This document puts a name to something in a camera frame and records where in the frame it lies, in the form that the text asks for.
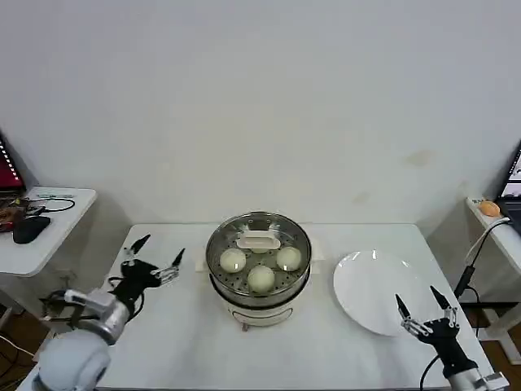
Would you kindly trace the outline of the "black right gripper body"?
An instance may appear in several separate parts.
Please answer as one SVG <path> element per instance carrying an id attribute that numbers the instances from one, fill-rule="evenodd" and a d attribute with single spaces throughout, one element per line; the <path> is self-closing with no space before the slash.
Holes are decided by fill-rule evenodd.
<path id="1" fill-rule="evenodd" d="M 422 342 L 431 345 L 443 364 L 443 375 L 454 376 L 458 373 L 477 368 L 477 363 L 470 360 L 457 341 L 459 326 L 448 319 L 425 322 L 431 329 L 427 336 L 422 335 Z"/>

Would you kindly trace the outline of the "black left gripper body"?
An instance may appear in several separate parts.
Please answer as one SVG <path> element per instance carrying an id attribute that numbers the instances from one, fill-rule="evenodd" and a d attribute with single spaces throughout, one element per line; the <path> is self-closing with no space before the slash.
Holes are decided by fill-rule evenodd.
<path id="1" fill-rule="evenodd" d="M 121 263 L 120 281 L 112 289 L 112 294 L 126 306 L 130 314 L 135 313 L 135 303 L 147 288 L 160 286 L 157 275 L 152 274 L 155 270 L 158 270 L 157 266 L 138 259 Z"/>

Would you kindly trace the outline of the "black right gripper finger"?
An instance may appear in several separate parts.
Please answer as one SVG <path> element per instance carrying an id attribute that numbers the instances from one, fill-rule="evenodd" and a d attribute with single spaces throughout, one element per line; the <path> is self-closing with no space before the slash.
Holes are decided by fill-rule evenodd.
<path id="1" fill-rule="evenodd" d="M 458 320 L 457 320 L 457 311 L 456 307 L 453 307 L 448 299 L 439 292 L 434 286 L 430 286 L 431 293 L 433 294 L 437 304 L 443 310 L 444 318 L 449 322 L 450 327 L 459 328 Z"/>
<path id="2" fill-rule="evenodd" d="M 402 318 L 401 326 L 413 336 L 427 336 L 428 328 L 416 319 L 413 319 L 406 304 L 399 295 L 395 295 L 398 312 Z"/>

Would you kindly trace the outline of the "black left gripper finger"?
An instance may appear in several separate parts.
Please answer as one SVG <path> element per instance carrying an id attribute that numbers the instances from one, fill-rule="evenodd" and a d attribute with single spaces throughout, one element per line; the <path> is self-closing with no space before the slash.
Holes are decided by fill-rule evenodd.
<path id="1" fill-rule="evenodd" d="M 183 248 L 169 266 L 151 272 L 151 275 L 158 281 L 158 284 L 166 284 L 179 276 L 179 268 L 184 252 L 185 249 Z"/>
<path id="2" fill-rule="evenodd" d="M 142 247 L 147 243 L 150 237 L 151 235 L 147 234 L 142 238 L 136 240 L 130 247 L 124 248 L 124 261 L 122 262 L 122 264 L 132 266 L 134 264 L 134 261 L 137 259 L 138 253 L 140 252 Z"/>

